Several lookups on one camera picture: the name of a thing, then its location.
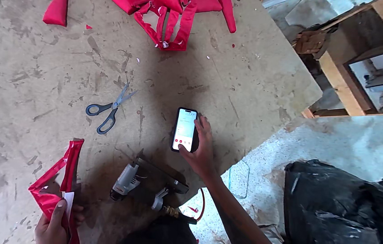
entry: black plastic bag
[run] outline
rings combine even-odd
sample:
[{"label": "black plastic bag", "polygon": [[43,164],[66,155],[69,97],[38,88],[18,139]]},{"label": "black plastic bag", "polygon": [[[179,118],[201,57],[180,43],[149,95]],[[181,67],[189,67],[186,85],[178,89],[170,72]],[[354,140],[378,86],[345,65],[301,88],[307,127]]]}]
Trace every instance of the black plastic bag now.
[{"label": "black plastic bag", "polygon": [[383,180],[364,181],[316,159],[285,171],[288,243],[383,244]]}]

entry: black scissor handle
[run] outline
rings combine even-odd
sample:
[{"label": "black scissor handle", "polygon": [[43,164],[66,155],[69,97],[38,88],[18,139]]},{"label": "black scissor handle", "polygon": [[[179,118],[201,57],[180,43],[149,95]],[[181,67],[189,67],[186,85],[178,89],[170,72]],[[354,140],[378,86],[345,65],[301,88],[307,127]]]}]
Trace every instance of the black scissor handle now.
[{"label": "black scissor handle", "polygon": [[[108,115],[108,117],[107,117],[107,119],[96,129],[96,131],[97,131],[97,133],[98,134],[100,134],[100,135],[103,135],[103,134],[106,134],[107,133],[107,131],[109,131],[112,127],[113,127],[113,125],[115,124],[115,122],[116,122],[116,118],[115,118],[115,113],[116,113],[116,111],[118,111],[118,108],[115,108],[115,109],[113,109],[111,112],[110,112],[110,114]],[[104,130],[104,131],[102,131],[101,130],[101,128],[105,125],[105,124],[107,124],[107,122],[109,121],[109,120],[112,120],[112,124],[110,125],[110,127],[108,127],[107,128],[107,130]]]},{"label": "black scissor handle", "polygon": [[[100,104],[91,104],[89,106],[86,107],[86,114],[89,115],[89,116],[95,116],[95,115],[98,115],[99,113],[101,113],[102,111],[106,111],[107,109],[111,108],[112,107],[112,104],[113,103],[109,103],[107,105],[100,105]],[[98,108],[98,111],[96,111],[95,113],[91,113],[89,111],[89,109],[91,108]]]}]

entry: dirty tabletop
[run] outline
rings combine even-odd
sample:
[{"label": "dirty tabletop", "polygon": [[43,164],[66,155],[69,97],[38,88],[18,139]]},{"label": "dirty tabletop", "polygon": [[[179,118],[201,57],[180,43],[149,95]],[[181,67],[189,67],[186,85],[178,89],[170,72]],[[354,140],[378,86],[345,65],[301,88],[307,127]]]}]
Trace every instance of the dirty tabletop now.
[{"label": "dirty tabletop", "polygon": [[[47,5],[0,0],[0,243],[33,240],[41,211],[27,188],[74,137],[86,140],[78,169],[87,208],[82,243],[113,243],[153,218],[132,199],[108,199],[142,148],[186,177],[190,190],[180,202],[203,186],[169,148],[179,106],[208,117],[222,173],[321,95],[258,1],[235,2],[235,34],[221,12],[196,14],[188,50],[177,53],[154,48],[111,1],[70,0],[66,28],[42,22]],[[87,116],[86,106],[113,101],[127,80],[129,92],[139,92],[98,135],[105,116]]]}]

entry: white scrap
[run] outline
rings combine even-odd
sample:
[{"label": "white scrap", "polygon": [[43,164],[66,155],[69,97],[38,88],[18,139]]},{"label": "white scrap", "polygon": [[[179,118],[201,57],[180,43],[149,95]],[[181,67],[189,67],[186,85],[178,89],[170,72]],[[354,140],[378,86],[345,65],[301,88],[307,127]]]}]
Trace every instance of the white scrap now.
[{"label": "white scrap", "polygon": [[63,193],[63,197],[64,197],[64,199],[66,200],[66,203],[67,203],[66,216],[68,217],[68,221],[69,221],[69,217],[71,216],[71,209],[73,207],[74,192],[73,191],[65,192],[65,193]]}]

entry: smartphone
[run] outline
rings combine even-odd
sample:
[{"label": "smartphone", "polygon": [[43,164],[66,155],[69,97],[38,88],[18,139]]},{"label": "smartphone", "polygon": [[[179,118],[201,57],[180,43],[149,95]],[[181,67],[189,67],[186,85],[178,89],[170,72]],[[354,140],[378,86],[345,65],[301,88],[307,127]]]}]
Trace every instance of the smartphone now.
[{"label": "smartphone", "polygon": [[178,145],[182,144],[187,151],[195,151],[197,130],[194,120],[197,119],[197,111],[189,108],[178,108],[176,114],[175,131],[171,143],[171,150],[179,152]]}]

